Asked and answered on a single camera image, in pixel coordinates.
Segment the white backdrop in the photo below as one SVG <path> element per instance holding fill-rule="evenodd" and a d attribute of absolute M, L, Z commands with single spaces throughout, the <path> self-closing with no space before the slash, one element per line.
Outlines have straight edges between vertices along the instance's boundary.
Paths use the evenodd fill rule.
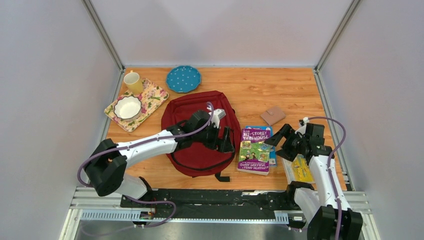
<path fill-rule="evenodd" d="M 364 0 L 322 70 L 381 239 L 423 239 L 424 1 Z"/>
<path fill-rule="evenodd" d="M 0 239 L 57 240 L 119 71 L 78 0 L 2 0 L 0 56 Z"/>
<path fill-rule="evenodd" d="M 314 66 L 351 0 L 92 0 L 124 65 Z"/>

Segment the floor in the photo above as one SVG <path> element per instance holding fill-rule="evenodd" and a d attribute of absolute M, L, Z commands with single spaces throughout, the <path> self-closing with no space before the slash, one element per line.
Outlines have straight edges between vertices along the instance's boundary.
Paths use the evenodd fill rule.
<path fill-rule="evenodd" d="M 170 93 L 170 100 L 183 96 L 167 87 L 166 77 L 171 68 L 127 68 L 148 78 Z M 244 128 L 246 125 L 265 125 L 260 117 L 266 109 L 279 106 L 287 117 L 273 126 L 278 131 L 285 123 L 297 128 L 303 117 L 325 116 L 320 94 L 311 68 L 198 68 L 202 75 L 200 86 L 192 93 L 206 91 L 223 92 Z M 122 84 L 119 94 L 127 90 Z M 161 118 L 167 100 L 133 132 L 126 132 L 111 122 L 107 138 L 115 143 L 129 142 L 148 137 L 161 131 Z M 325 125 L 325 143 L 334 147 L 330 129 L 325 120 L 314 120 Z M 152 157 L 127 169 L 127 173 L 144 177 L 152 188 L 176 189 L 233 189 L 233 190 L 285 190 L 288 184 L 281 159 L 278 166 L 270 168 L 268 176 L 237 171 L 237 158 L 222 171 L 231 182 L 219 182 L 215 176 L 192 178 L 177 171 L 166 155 Z M 339 161 L 336 171 L 343 190 L 346 190 Z"/>

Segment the blue plate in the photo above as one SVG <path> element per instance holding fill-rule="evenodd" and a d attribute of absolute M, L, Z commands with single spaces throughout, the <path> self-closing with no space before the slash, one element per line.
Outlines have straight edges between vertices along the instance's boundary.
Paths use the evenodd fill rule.
<path fill-rule="evenodd" d="M 192 66 L 178 66 L 166 77 L 168 88 L 177 93 L 191 92 L 199 86 L 201 81 L 200 72 Z"/>

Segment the floral tray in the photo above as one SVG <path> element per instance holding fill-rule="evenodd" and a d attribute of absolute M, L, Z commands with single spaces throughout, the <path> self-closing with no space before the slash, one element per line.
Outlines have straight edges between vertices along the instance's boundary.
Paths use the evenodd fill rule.
<path fill-rule="evenodd" d="M 163 104 L 168 97 L 170 96 L 163 88 L 154 84 L 147 78 L 143 78 L 143 87 L 144 91 L 141 94 L 135 95 L 131 91 L 127 90 L 121 96 L 119 96 L 115 101 L 113 101 L 109 106 L 106 107 L 104 113 L 115 123 L 117 123 L 121 128 L 127 132 L 134 131 L 144 120 L 148 118 L 156 109 Z M 141 101 L 141 115 L 133 121 L 124 121 L 118 118 L 114 114 L 114 107 L 117 104 L 118 100 L 126 96 L 134 96 Z"/>

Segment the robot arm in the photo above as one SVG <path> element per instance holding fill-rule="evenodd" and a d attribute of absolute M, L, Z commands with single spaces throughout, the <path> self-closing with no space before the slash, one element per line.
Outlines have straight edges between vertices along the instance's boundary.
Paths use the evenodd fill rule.
<path fill-rule="evenodd" d="M 285 124 L 277 133 L 265 140 L 265 143 L 277 146 L 280 140 L 285 138 L 276 154 L 291 162 L 298 154 L 302 154 L 306 159 L 317 186 L 318 198 L 310 184 L 292 182 L 289 187 L 295 189 L 294 202 L 302 209 L 309 223 L 308 239 L 332 239 L 331 236 L 334 238 L 337 214 L 342 211 L 340 236 L 343 239 L 357 240 L 363 219 L 360 213 L 352 211 L 342 192 L 336 175 L 334 155 L 328 161 L 333 150 L 330 146 L 324 145 L 324 126 L 305 122 L 307 121 L 301 120 L 302 126 L 296 131 L 289 124 Z M 338 207 L 337 198 L 340 200 L 341 209 Z"/>
<path fill-rule="evenodd" d="M 212 117 L 210 115 L 211 112 L 199 110 L 188 120 L 135 141 L 114 143 L 111 139 L 103 140 L 92 156 L 104 151 L 111 152 L 92 159 L 84 167 L 91 185 L 100 197 L 119 193 L 140 199 L 147 192 L 145 183 L 140 178 L 125 174 L 125 170 L 134 164 L 157 155 L 188 148 L 193 142 L 202 143 L 205 147 L 221 153 L 234 152 L 230 140 L 231 129 L 228 126 L 224 127 L 223 136 L 219 137 L 220 119 L 226 115 L 225 111 L 216 109 Z M 187 134 L 198 131 L 210 117 L 211 121 L 205 128 L 195 134 Z"/>

